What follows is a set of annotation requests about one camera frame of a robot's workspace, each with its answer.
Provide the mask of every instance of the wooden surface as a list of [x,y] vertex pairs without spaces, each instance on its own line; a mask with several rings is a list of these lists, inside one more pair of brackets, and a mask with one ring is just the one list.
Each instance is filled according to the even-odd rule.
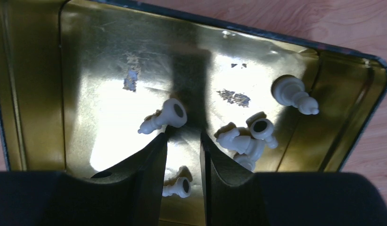
[[[144,0],[142,2],[353,48],[387,61],[387,0]],[[4,170],[0,144],[0,170]],[[366,176],[387,202],[387,96],[344,171]]]

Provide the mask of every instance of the metal tray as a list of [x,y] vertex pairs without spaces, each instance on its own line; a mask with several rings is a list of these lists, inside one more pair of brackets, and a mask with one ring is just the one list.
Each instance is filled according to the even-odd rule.
[[[318,115],[272,98],[285,74],[304,81]],[[192,195],[163,198],[160,225],[204,224],[203,128],[247,127],[264,113],[280,145],[256,171],[337,171],[386,91],[386,63],[351,49],[126,0],[0,0],[9,170],[90,177],[149,143],[157,133],[138,134],[140,124],[177,97],[189,122],[169,141],[165,181],[190,177]]]

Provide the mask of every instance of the white chess piece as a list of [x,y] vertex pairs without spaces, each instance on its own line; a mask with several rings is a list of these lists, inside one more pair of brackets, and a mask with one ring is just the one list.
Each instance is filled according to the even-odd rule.
[[167,185],[163,187],[163,196],[177,194],[181,198],[186,198],[190,196],[191,192],[192,189],[190,187],[190,182],[185,177],[178,178],[174,185]]
[[255,162],[250,158],[250,156],[245,154],[237,154],[233,157],[234,161],[239,163],[241,166],[245,167],[249,171],[255,170]]
[[265,140],[271,149],[278,147],[278,141],[272,135],[273,132],[274,125],[268,119],[258,119],[250,126],[252,136],[256,139]]
[[250,136],[240,136],[238,128],[218,136],[216,141],[221,147],[233,150],[239,154],[246,154],[253,161],[257,161],[263,154],[265,141],[252,139]]
[[187,119],[185,108],[181,102],[171,98],[164,102],[159,116],[153,115],[151,119],[144,121],[140,125],[138,133],[150,134],[156,129],[161,129],[163,125],[179,128],[185,125]]
[[294,106],[302,114],[318,114],[318,102],[305,92],[304,83],[293,76],[279,79],[272,88],[272,95],[284,106]]

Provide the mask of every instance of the chess piece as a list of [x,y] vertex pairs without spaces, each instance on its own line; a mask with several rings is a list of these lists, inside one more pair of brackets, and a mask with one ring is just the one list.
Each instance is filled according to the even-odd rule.
[[272,135],[274,125],[268,119],[258,119],[250,126],[250,133],[256,139],[265,140],[269,148],[278,147],[277,139]]
[[234,161],[245,167],[249,171],[255,170],[255,162],[246,154],[237,154],[233,157]]
[[221,147],[246,154],[256,162],[264,151],[265,141],[252,139],[250,136],[240,136],[238,128],[222,133],[216,139]]
[[190,187],[190,182],[185,177],[178,178],[174,185],[167,185],[163,187],[163,196],[177,194],[181,198],[186,198],[190,196],[191,192],[192,189]]
[[318,102],[305,92],[304,83],[293,76],[280,78],[272,88],[272,95],[284,106],[294,106],[302,114],[318,114]]
[[156,129],[161,129],[163,125],[179,128],[185,125],[187,119],[185,108],[181,102],[171,98],[164,102],[159,116],[153,115],[149,120],[144,121],[140,125],[138,133],[150,134]]

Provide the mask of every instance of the wooden table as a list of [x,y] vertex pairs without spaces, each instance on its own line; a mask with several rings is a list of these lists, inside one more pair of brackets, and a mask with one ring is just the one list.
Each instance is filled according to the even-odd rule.
[[[353,48],[387,61],[387,0],[141,0]],[[5,170],[0,141],[0,170]],[[387,96],[344,171],[366,176],[387,202]]]

